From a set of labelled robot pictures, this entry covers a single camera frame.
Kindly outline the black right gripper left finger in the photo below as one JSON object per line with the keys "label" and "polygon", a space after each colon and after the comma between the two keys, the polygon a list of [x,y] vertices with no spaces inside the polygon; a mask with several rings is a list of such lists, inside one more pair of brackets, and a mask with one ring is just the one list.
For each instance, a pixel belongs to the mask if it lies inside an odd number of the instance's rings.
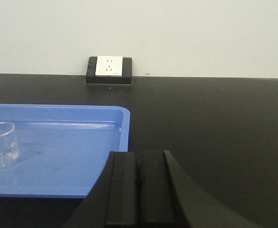
{"label": "black right gripper left finger", "polygon": [[135,227],[136,168],[133,152],[110,152],[97,182],[64,226],[66,228]]}

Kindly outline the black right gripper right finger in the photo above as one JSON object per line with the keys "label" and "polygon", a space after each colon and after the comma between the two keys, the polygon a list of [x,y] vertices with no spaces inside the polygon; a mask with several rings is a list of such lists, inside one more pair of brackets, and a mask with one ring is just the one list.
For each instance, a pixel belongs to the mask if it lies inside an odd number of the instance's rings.
{"label": "black right gripper right finger", "polygon": [[203,190],[168,151],[147,150],[140,160],[143,228],[258,228]]}

